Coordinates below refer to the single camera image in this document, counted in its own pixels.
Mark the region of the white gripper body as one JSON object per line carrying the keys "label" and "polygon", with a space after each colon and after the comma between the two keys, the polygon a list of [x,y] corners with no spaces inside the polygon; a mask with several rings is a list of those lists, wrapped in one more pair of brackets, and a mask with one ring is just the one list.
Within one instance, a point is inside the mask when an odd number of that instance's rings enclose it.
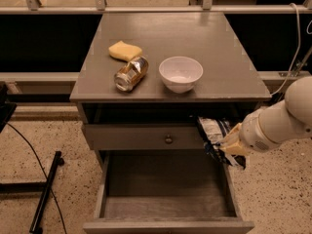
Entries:
{"label": "white gripper body", "polygon": [[259,122],[261,110],[249,114],[241,124],[240,141],[249,149],[257,152],[267,152],[280,146],[270,140],[262,131]]}

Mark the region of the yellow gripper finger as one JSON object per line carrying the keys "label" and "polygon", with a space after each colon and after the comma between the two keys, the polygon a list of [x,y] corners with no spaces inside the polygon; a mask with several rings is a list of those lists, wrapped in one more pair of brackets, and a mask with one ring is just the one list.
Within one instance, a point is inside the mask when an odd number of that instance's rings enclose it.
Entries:
{"label": "yellow gripper finger", "polygon": [[222,139],[221,143],[222,144],[232,144],[236,141],[238,141],[239,138],[239,133],[241,130],[241,123],[236,124],[231,131]]}
{"label": "yellow gripper finger", "polygon": [[248,156],[250,154],[250,151],[241,144],[222,145],[220,149],[230,155]]}

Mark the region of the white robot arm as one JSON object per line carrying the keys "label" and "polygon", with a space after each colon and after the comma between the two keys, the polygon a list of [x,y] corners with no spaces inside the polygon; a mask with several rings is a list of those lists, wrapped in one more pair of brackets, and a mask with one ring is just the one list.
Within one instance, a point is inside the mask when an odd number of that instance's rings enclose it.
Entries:
{"label": "white robot arm", "polygon": [[287,140],[308,137],[312,137],[311,76],[291,83],[283,100],[249,114],[220,142],[220,149],[232,155],[263,153]]}

